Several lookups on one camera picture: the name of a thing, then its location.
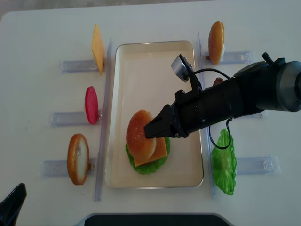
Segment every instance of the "tomato slice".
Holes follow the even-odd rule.
[[[97,94],[93,86],[87,88],[85,97],[85,110],[88,121],[94,125],[97,123],[98,116],[98,101]]]

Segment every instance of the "tray rim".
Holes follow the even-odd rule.
[[[120,47],[122,46],[126,46],[126,45],[143,45],[143,44],[146,44],[146,45],[151,45],[151,44],[164,44],[164,43],[175,43],[175,42],[186,42],[188,43],[190,46],[191,46],[191,49],[192,49],[192,56],[193,56],[193,64],[194,64],[194,69],[196,68],[196,60],[195,60],[195,52],[194,52],[194,48],[193,48],[193,45],[190,41],[187,41],[187,40],[177,40],[177,41],[159,41],[159,42],[138,42],[138,43],[124,43],[124,44],[121,44],[119,45],[117,48],[116,48],[116,51],[115,51],[115,62],[114,62],[114,77],[115,77],[115,69],[116,69],[116,56],[117,56],[117,52],[119,50]],[[178,189],[178,188],[186,188],[186,189],[193,189],[193,188],[198,188],[204,181],[204,161],[203,161],[203,148],[202,148],[202,137],[201,137],[201,130],[198,131],[198,136],[199,136],[199,140],[200,140],[200,152],[201,152],[201,162],[202,162],[202,179],[200,181],[200,183],[196,186],[165,186],[165,187],[113,187],[110,185],[110,183],[108,183],[107,181],[107,160],[108,160],[108,154],[109,154],[109,145],[110,145],[110,138],[108,139],[108,145],[106,147],[106,155],[105,155],[105,165],[104,165],[104,180],[105,180],[105,183],[106,185],[109,187],[109,188],[112,188],[112,189],[141,189],[141,190],[153,190],[153,189]]]

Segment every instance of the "white table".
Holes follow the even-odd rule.
[[[19,225],[74,225],[95,213],[215,213],[234,225],[300,225],[300,113],[271,112],[258,121],[234,121],[237,157],[277,154],[281,174],[240,176],[234,196],[210,193],[207,155],[197,189],[114,190],[104,183],[94,202],[95,176],[83,186],[68,178],[45,179],[37,165],[65,159],[69,139],[83,133],[96,157],[100,127],[46,127],[49,111],[83,109],[86,88],[103,97],[98,73],[60,74],[58,61],[92,59],[98,24],[105,45],[188,40],[203,44],[222,20],[226,50],[251,49],[257,60],[301,61],[301,2],[208,1],[176,4],[73,8],[6,14],[0,23],[0,200],[20,182],[27,197]]]

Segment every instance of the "lettuce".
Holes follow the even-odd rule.
[[[131,156],[128,147],[126,145],[126,152],[128,155],[128,159],[130,160],[130,164],[132,165],[135,171],[137,171],[140,174],[151,174],[156,172],[166,162],[170,152],[170,140],[169,137],[165,137],[164,139],[165,139],[165,145],[167,149],[167,156],[137,167],[135,166],[134,158]]]
[[[226,129],[221,131],[217,145],[227,146],[229,143],[229,132]],[[215,184],[226,194],[233,195],[236,185],[237,159],[234,152],[234,140],[231,136],[231,144],[227,149],[221,150],[217,147],[211,152],[213,178]]]

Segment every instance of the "yellow cheese slice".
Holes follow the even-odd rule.
[[[100,74],[103,74],[103,63],[104,63],[104,48],[103,41],[100,36],[100,32],[97,24],[94,27],[93,40],[92,40],[92,52],[96,61]]]
[[[137,167],[166,156],[167,156],[167,149],[165,145],[165,139],[164,137],[161,137],[161,138],[157,138],[157,145],[154,154],[152,154],[152,156],[147,161],[138,161],[134,159],[134,164]]]

